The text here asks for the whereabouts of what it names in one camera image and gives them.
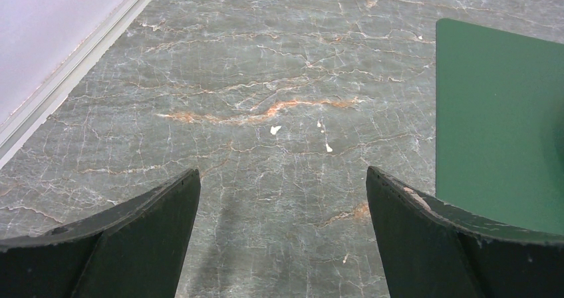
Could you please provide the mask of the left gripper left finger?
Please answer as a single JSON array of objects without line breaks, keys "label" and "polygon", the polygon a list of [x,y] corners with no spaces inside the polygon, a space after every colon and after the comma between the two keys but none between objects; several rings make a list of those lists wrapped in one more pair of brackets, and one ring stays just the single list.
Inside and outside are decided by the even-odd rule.
[{"label": "left gripper left finger", "polygon": [[200,198],[189,169],[43,235],[1,241],[2,297],[173,297]]}]

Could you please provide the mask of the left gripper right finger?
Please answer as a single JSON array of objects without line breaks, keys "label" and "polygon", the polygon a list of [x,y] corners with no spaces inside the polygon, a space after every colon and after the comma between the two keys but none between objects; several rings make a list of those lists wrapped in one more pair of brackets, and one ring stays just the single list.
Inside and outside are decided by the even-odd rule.
[{"label": "left gripper right finger", "polygon": [[493,221],[380,168],[366,195],[391,297],[562,297],[563,236]]}]

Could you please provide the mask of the green rectangular placemat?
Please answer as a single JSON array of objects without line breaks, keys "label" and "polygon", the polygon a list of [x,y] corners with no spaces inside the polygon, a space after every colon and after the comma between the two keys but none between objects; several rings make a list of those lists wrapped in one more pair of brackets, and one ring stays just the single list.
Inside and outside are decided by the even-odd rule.
[{"label": "green rectangular placemat", "polygon": [[485,218],[563,233],[563,45],[436,23],[436,195]]}]

